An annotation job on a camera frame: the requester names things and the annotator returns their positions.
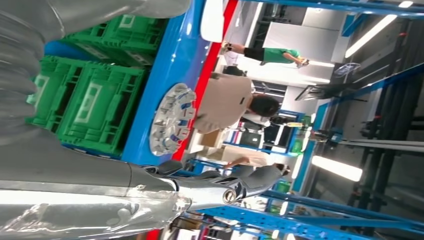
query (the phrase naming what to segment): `white t-shirt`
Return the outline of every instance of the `white t-shirt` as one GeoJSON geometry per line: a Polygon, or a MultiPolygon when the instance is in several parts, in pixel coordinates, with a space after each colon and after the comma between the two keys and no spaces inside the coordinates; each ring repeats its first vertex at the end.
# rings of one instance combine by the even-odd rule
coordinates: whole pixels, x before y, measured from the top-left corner
{"type": "Polygon", "coordinates": [[[273,165],[274,159],[265,152],[255,151],[253,149],[227,145],[222,154],[222,161],[232,163],[240,158],[249,158],[249,163],[241,163],[252,167],[263,167],[273,165]]]}

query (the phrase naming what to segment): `shelf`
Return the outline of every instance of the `shelf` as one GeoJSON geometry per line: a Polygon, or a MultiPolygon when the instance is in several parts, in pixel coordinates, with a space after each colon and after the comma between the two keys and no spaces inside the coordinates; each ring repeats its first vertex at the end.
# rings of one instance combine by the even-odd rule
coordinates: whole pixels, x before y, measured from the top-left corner
{"type": "Polygon", "coordinates": [[[165,31],[132,123],[122,160],[137,165],[158,165],[171,155],[155,156],[149,147],[149,134],[156,109],[164,94],[175,84],[185,83],[194,90],[209,42],[200,36],[204,0],[196,0],[184,15],[172,18],[165,31]]]}

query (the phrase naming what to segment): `woman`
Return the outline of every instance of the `woman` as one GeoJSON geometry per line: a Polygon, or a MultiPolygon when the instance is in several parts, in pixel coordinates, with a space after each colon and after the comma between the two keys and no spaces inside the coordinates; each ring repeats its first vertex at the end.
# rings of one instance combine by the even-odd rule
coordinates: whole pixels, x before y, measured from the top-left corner
{"type": "Polygon", "coordinates": [[[309,65],[309,60],[301,57],[300,53],[294,49],[285,48],[250,48],[240,44],[222,43],[224,51],[243,54],[245,57],[260,61],[263,66],[267,63],[292,64],[296,63],[297,68],[309,65]]]}

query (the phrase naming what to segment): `green plastic crate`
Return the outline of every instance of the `green plastic crate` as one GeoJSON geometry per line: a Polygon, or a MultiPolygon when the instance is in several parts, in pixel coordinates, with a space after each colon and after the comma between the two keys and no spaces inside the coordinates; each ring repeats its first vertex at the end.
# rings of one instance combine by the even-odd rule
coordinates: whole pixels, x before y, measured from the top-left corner
{"type": "Polygon", "coordinates": [[[291,148],[291,153],[300,153],[301,151],[302,151],[302,147],[303,147],[303,144],[304,144],[304,140],[303,139],[300,139],[300,138],[296,138],[295,140],[294,140],[294,144],[293,144],[293,147],[291,148]]]}
{"type": "Polygon", "coordinates": [[[167,22],[167,19],[125,14],[68,35],[62,41],[84,50],[103,63],[127,67],[150,66],[167,22]]]}
{"type": "Polygon", "coordinates": [[[271,213],[271,214],[278,214],[278,215],[280,215],[280,212],[281,212],[281,207],[280,206],[277,207],[275,205],[272,205],[271,208],[269,209],[269,213],[271,213]]]}
{"type": "Polygon", "coordinates": [[[46,56],[41,61],[41,73],[32,81],[37,93],[27,102],[35,105],[36,115],[26,122],[55,133],[63,119],[69,100],[80,83],[86,65],[84,61],[46,56]]]}
{"type": "Polygon", "coordinates": [[[279,182],[276,191],[279,193],[288,193],[290,190],[290,184],[285,182],[279,182]]]}
{"type": "Polygon", "coordinates": [[[311,125],[311,120],[311,116],[304,116],[300,122],[303,124],[303,126],[309,127],[311,125]]]}
{"type": "Polygon", "coordinates": [[[57,135],[63,143],[119,156],[145,69],[88,63],[57,135]]]}

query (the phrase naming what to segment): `black hair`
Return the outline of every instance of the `black hair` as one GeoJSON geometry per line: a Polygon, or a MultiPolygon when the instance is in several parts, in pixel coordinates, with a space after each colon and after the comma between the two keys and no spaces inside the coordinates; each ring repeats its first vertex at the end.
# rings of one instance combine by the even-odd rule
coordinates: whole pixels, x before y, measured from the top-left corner
{"type": "Polygon", "coordinates": [[[275,166],[281,171],[283,177],[289,175],[291,171],[290,167],[286,164],[276,163],[275,166]]]}
{"type": "Polygon", "coordinates": [[[255,95],[249,109],[259,116],[272,117],[280,109],[280,103],[271,96],[255,95]]]}

